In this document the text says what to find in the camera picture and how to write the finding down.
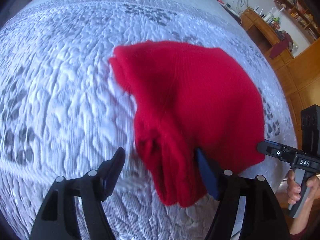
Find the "person's right hand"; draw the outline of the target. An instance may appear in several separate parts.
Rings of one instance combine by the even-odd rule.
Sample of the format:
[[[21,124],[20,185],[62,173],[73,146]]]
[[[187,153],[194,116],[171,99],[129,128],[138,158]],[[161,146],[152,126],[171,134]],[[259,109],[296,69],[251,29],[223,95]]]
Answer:
[[[307,200],[319,199],[319,178],[312,176],[306,182],[307,187],[310,189]],[[296,204],[300,200],[301,186],[295,181],[295,173],[289,170],[287,174],[287,202],[291,205]]]

